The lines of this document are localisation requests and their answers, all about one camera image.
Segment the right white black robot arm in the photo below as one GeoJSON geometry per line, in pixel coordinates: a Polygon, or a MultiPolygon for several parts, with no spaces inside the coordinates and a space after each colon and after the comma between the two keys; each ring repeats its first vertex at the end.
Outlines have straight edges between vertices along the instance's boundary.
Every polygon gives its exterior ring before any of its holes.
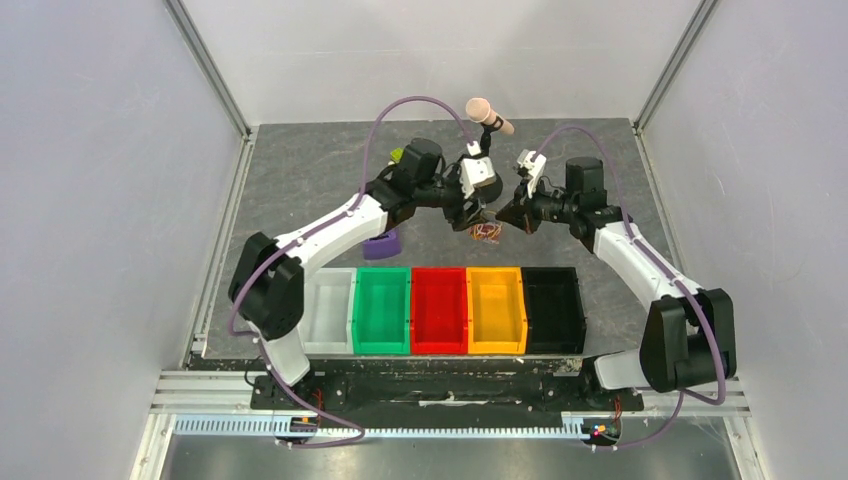
{"type": "Polygon", "coordinates": [[[545,166],[544,155],[521,152],[516,167],[521,181],[497,220],[528,234],[544,222],[568,225],[570,234],[624,281],[647,312],[638,348],[590,360],[588,374],[577,382],[580,400],[602,408],[622,389],[692,392],[708,383],[716,384],[716,396],[722,398],[737,368],[729,294],[686,277],[621,207],[609,204],[601,160],[568,160],[563,187],[544,186],[545,166]]]}

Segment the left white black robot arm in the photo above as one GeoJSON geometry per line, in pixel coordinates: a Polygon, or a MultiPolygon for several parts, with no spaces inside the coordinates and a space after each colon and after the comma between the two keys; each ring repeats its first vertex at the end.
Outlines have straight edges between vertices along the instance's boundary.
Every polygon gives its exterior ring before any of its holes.
{"type": "Polygon", "coordinates": [[[419,208],[439,209],[462,232],[483,220],[484,207],[503,189],[500,176],[478,142],[446,163],[435,142],[415,138],[363,191],[312,223],[276,237],[251,235],[241,251],[227,295],[235,316],[260,348],[277,380],[276,396],[290,408],[313,398],[310,361],[298,332],[305,311],[305,284],[319,269],[357,244],[410,219],[419,208]]]}

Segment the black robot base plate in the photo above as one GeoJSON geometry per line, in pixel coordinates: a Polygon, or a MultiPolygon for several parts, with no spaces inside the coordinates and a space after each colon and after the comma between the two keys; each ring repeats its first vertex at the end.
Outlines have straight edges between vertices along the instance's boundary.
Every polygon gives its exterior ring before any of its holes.
{"type": "Polygon", "coordinates": [[[553,427],[562,413],[643,411],[633,390],[590,386],[580,357],[316,359],[293,388],[313,407],[366,428],[553,427]]]}

